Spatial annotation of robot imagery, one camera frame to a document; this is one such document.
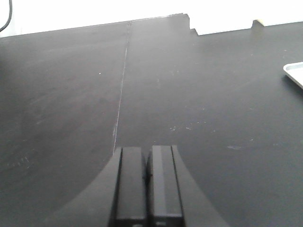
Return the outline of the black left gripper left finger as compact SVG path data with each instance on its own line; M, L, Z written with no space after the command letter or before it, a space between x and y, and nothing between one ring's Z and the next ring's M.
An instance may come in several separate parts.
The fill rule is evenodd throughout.
M95 180L42 225L146 227L145 161L141 149L117 148Z

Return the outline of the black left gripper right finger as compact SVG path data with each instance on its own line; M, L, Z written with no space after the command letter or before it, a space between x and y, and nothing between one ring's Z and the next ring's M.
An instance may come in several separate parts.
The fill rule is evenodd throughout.
M155 145L148 158L151 227L227 227L185 166L177 146Z

